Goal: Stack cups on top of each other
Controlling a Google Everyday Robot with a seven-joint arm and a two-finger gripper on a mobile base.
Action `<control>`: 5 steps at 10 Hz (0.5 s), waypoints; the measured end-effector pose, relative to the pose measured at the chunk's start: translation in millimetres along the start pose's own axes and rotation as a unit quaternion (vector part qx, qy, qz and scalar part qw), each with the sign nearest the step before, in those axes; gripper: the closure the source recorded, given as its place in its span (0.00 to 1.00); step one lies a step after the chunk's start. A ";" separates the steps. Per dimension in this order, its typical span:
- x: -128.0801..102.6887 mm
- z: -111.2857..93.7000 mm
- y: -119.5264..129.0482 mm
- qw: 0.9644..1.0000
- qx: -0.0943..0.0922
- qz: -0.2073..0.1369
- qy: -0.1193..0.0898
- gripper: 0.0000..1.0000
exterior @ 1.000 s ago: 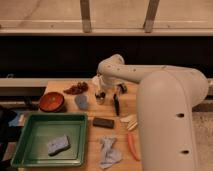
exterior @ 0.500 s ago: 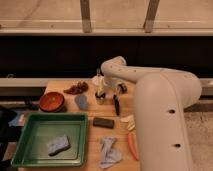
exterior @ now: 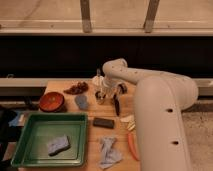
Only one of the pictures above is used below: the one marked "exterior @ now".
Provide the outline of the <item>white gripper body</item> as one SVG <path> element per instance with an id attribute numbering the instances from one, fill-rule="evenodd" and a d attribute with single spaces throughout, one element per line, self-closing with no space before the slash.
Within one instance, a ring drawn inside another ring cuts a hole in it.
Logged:
<path id="1" fill-rule="evenodd" d="M 102 81 L 102 87 L 103 87 L 104 93 L 109 98 L 112 98 L 116 89 L 116 81 L 114 79 L 104 77 Z"/>

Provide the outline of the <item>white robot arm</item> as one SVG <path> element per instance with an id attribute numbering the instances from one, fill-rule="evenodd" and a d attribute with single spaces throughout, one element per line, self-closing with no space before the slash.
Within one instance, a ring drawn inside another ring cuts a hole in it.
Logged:
<path id="1" fill-rule="evenodd" d="M 106 62 L 104 85 L 135 86 L 134 118 L 141 171 L 193 171 L 181 112 L 198 98 L 195 81 L 165 71 L 136 69 L 120 58 Z"/>

